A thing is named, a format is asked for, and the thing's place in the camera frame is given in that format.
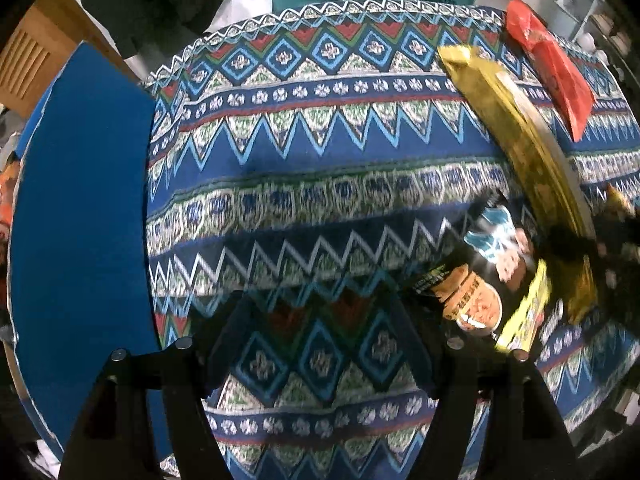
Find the printed image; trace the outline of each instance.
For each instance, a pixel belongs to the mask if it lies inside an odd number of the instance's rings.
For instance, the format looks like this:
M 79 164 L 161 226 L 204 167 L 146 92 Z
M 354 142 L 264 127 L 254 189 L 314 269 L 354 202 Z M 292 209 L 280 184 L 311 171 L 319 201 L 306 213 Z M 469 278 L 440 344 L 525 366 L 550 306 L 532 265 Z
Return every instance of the printed image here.
M 495 265 L 500 281 L 511 292 L 520 288 L 527 269 L 535 270 L 531 241 L 524 229 L 515 227 L 505 206 L 486 208 L 464 241 Z
M 500 323 L 500 295 L 475 272 L 470 272 L 468 264 L 453 269 L 431 291 L 444 304 L 443 316 L 455 319 L 467 332 L 490 332 Z

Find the snack bag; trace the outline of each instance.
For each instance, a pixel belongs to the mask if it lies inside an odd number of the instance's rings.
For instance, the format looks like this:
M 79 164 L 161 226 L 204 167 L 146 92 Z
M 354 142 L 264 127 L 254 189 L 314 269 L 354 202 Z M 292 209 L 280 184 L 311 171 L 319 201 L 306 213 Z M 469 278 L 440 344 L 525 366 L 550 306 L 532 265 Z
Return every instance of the snack bag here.
M 483 59 L 475 47 L 440 46 L 438 54 L 453 84 L 507 155 L 542 231 L 560 224 L 595 238 L 575 172 L 539 110 L 509 73 Z M 564 298 L 571 322 L 579 322 L 596 300 L 589 259 L 547 263 L 562 275 L 556 293 Z
M 498 350 L 530 350 L 550 295 L 546 262 L 494 192 L 444 261 L 409 284 L 453 330 L 487 338 Z
M 598 252 L 640 263 L 640 219 L 633 204 L 611 184 L 605 188 L 606 201 L 593 217 Z
M 590 86 L 553 35 L 522 0 L 507 6 L 508 33 L 523 47 L 564 118 L 575 142 L 582 138 L 595 102 Z

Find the blue panel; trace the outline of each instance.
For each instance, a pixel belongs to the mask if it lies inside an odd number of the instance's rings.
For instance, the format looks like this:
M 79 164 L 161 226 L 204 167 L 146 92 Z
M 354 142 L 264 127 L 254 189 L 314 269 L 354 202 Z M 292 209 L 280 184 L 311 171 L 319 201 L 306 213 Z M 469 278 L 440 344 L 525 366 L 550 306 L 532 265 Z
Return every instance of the blue panel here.
M 110 352 L 158 350 L 143 232 L 154 101 L 81 44 L 41 110 L 23 158 L 10 290 L 24 382 L 64 447 Z
M 18 158 L 22 158 L 24 155 L 24 151 L 27 149 L 27 144 L 29 143 L 29 139 L 33 135 L 33 131 L 36 129 L 40 118 L 42 117 L 42 113 L 44 111 L 44 107 L 49 99 L 49 95 L 51 94 L 51 88 L 53 87 L 55 80 L 49 85 L 49 87 L 44 91 L 44 94 L 36 104 L 36 107 L 33 109 L 31 113 L 31 117 L 24 125 L 24 129 L 22 130 L 22 134 L 20 135 L 20 139 L 18 140 L 18 145 L 15 147 L 15 154 Z

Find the red package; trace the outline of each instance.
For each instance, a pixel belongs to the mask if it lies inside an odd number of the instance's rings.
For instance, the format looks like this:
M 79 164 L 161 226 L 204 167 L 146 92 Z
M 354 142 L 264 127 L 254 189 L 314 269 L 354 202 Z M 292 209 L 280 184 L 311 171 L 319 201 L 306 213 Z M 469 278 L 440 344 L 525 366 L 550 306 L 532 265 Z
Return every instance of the red package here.
M 532 60 L 542 84 L 560 108 L 564 124 L 578 142 L 595 102 L 590 86 L 522 0 L 511 0 L 507 6 L 507 31 Z

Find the blue tablecloth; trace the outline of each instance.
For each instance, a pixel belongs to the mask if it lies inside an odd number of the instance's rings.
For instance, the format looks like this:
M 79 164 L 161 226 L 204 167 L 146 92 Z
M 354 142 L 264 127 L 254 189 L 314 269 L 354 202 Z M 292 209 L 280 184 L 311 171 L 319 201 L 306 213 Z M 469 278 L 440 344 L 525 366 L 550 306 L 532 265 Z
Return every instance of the blue tablecloth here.
M 235 478 L 404 478 L 435 402 L 416 388 L 376 286 L 437 259 L 443 233 L 489 188 L 535 228 L 437 46 L 478 46 L 510 71 L 592 207 L 606 182 L 640 195 L 640 130 L 607 69 L 563 44 L 596 95 L 574 143 L 502 20 L 493 9 L 411 0 L 311 5 L 231 25 L 147 81 L 159 339 L 193 333 L 238 288 L 263 320 L 207 401 Z M 538 364 L 569 428 L 638 353 L 597 310 L 551 336 Z M 478 461 L 485 418 L 479 405 L 463 475 Z

